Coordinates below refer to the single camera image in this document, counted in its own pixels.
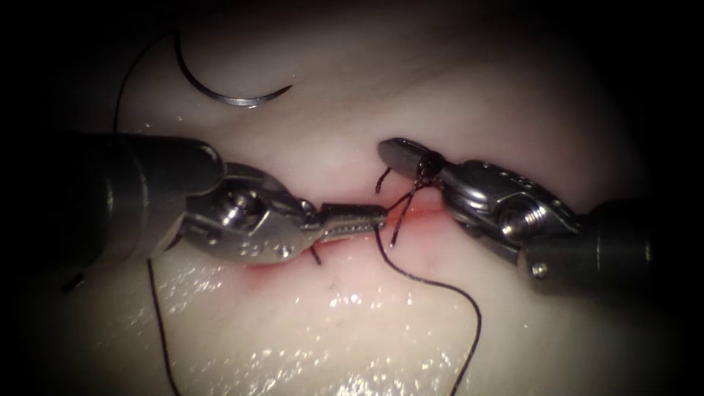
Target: screw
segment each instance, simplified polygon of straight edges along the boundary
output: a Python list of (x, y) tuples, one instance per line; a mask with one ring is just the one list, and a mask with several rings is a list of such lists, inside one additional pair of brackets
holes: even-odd
[(536, 279), (545, 279), (545, 275), (548, 273), (548, 265), (545, 263), (535, 263), (530, 269)]

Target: black suture thread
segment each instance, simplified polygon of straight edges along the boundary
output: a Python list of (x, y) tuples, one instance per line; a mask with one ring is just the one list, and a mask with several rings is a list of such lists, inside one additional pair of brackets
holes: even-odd
[[(401, 216), (398, 218), (398, 222), (396, 223), (396, 228), (394, 228), (394, 236), (391, 237), (391, 246), (394, 246), (396, 244), (396, 239), (398, 238), (398, 232), (401, 230), (401, 223), (403, 223), (403, 219), (406, 217), (406, 212), (408, 212), (408, 208), (411, 206), (411, 200), (413, 200), (414, 195), (416, 195), (416, 192), (418, 190), (422, 190), (425, 187), (429, 186), (429, 183), (423, 183), (423, 172), (418, 172), (418, 178), (416, 181), (413, 183), (413, 188), (411, 188), (411, 191), (408, 192), (404, 197), (408, 197), (408, 200), (406, 201), (406, 205), (403, 207), (403, 210), (401, 211)], [(399, 202), (396, 202), (394, 205), (392, 205), (392, 208), (395, 208), (396, 205), (400, 204), (405, 198), (402, 198), (399, 200)]]
[[(426, 188), (426, 187), (429, 187), (429, 186), (430, 186), (430, 184), (423, 184), (423, 185), (421, 185), (420, 187), (416, 188), (416, 192), (418, 192), (418, 191), (420, 191), (420, 190), (422, 190), (422, 189), (424, 189), (424, 188)], [(410, 196), (411, 196), (411, 192), (405, 193), (405, 194), (403, 195), (403, 197), (399, 198), (398, 201), (396, 201), (395, 204), (389, 206), (388, 208), (386, 208), (386, 210), (388, 210), (388, 211), (394, 210), (398, 205), (400, 205), (401, 202), (405, 201), (406, 198), (408, 198), (408, 197), (410, 197)]]
[(381, 183), (386, 179), (386, 176), (391, 172), (391, 167), (386, 168), (384, 171), (384, 174), (379, 178), (379, 180), (376, 182), (376, 189), (374, 190), (377, 194), (381, 191)]
[(86, 276), (82, 272), (77, 273), (66, 285), (61, 288), (64, 294), (68, 294), (76, 289), (78, 286), (82, 285), (86, 281)]
[(310, 246), (310, 254), (313, 255), (313, 258), (315, 259), (315, 262), (316, 262), (318, 265), (322, 265), (322, 264), (323, 264), (323, 262), (320, 261), (320, 256), (318, 256), (318, 252), (315, 251), (315, 247)]
[(181, 392), (176, 387), (174, 374), (171, 372), (171, 359), (169, 358), (169, 348), (166, 346), (166, 332), (164, 331), (164, 320), (161, 318), (161, 309), (159, 308), (159, 297), (156, 294), (156, 281), (154, 278), (154, 267), (151, 259), (147, 259), (147, 268), (149, 268), (149, 282), (152, 289), (152, 301), (154, 301), (154, 310), (156, 311), (156, 323), (159, 325), (159, 337), (161, 338), (161, 352), (164, 355), (164, 366), (166, 366), (166, 376), (169, 378), (174, 395), (180, 396)]
[(132, 65), (130, 65), (130, 68), (127, 70), (127, 73), (125, 74), (125, 77), (122, 79), (122, 83), (120, 84), (120, 90), (117, 93), (117, 104), (115, 106), (115, 115), (112, 119), (112, 131), (113, 133), (117, 132), (117, 119), (120, 116), (120, 104), (122, 102), (122, 94), (125, 91), (125, 87), (127, 86), (127, 80), (130, 78), (132, 75), (132, 71), (134, 70), (135, 67), (137, 67), (137, 64), (139, 64), (139, 61), (142, 60), (144, 55), (147, 54), (147, 52), (154, 47), (154, 45), (157, 45), (159, 42), (161, 42), (164, 38), (168, 37), (170, 34), (174, 34), (176, 32), (175, 29), (169, 29), (163, 34), (161, 34), (159, 37), (156, 38), (156, 40), (152, 41), (149, 45), (144, 47), (139, 54), (134, 58), (132, 61)]
[(469, 303), (472, 305), (474, 308), (474, 312), (477, 313), (477, 330), (474, 333), (474, 340), (472, 341), (472, 346), (469, 348), (469, 353), (467, 354), (467, 358), (464, 360), (464, 364), (462, 365), (462, 369), (460, 370), (457, 379), (455, 380), (455, 384), (452, 386), (452, 391), (450, 392), (450, 396), (455, 396), (457, 393), (457, 389), (460, 386), (460, 382), (462, 382), (462, 377), (464, 377), (464, 374), (467, 371), (467, 367), (469, 366), (469, 362), (472, 360), (472, 357), (474, 355), (474, 351), (477, 349), (477, 344), (479, 343), (479, 337), (482, 332), (482, 312), (479, 310), (479, 305), (477, 305), (477, 302), (464, 290), (460, 289), (459, 287), (448, 285), (446, 283), (442, 282), (437, 282), (433, 280), (429, 280), (426, 278), (421, 278), (419, 276), (415, 276), (413, 274), (410, 274), (403, 269), (397, 267), (390, 259), (389, 256), (386, 255), (386, 252), (384, 251), (384, 245), (381, 243), (381, 234), (379, 232), (379, 227), (374, 226), (374, 233), (376, 234), (376, 244), (379, 248), (379, 252), (381, 253), (381, 256), (384, 258), (384, 261), (386, 264), (389, 265), (394, 271), (398, 272), (402, 276), (405, 276), (406, 278), (415, 281), (415, 282), (420, 282), (424, 283), (426, 285), (430, 286), (435, 286), (435, 287), (440, 287), (443, 289), (451, 290), (455, 293), (460, 294), (463, 296)]

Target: surgical instrument jaw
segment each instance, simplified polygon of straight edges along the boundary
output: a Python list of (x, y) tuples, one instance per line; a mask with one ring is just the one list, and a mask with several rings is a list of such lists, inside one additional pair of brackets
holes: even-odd
[(294, 197), (273, 176), (227, 164), (219, 188), (187, 202), (186, 240), (216, 257), (246, 264), (276, 264), (299, 256), (316, 241), (372, 232), (386, 223), (378, 205), (323, 204)]
[(521, 245), (538, 235), (577, 233), (572, 211), (537, 183), (484, 161), (453, 164), (410, 139), (381, 142), (379, 155), (401, 175), (442, 191), (452, 217), (468, 235), (516, 263)]

